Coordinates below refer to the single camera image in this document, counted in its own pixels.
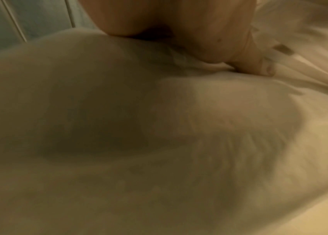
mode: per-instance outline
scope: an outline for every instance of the skin crease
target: skin crease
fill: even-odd
[[[177,44],[204,62],[225,62],[247,74],[275,73],[250,32],[257,0],[79,1],[95,24],[109,35],[154,38],[147,36],[148,32],[173,36]]]

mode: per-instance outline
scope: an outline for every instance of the fingernail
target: fingernail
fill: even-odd
[[[276,74],[276,68],[272,61],[263,60],[263,65],[261,69],[261,75],[264,76],[274,76]]]

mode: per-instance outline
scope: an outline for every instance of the white sheet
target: white sheet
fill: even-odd
[[[0,54],[0,235],[257,234],[328,193],[328,84],[179,55],[84,30]]]

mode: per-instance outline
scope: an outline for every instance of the white cloth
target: white cloth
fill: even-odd
[[[284,58],[277,79],[212,73],[85,30],[0,53],[0,235],[250,235],[307,208],[328,84]]]

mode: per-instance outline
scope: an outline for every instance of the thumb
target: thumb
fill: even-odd
[[[239,51],[228,64],[234,67],[238,72],[245,74],[262,76],[273,76],[275,74],[274,64],[263,58],[250,31],[244,40],[242,50]]]

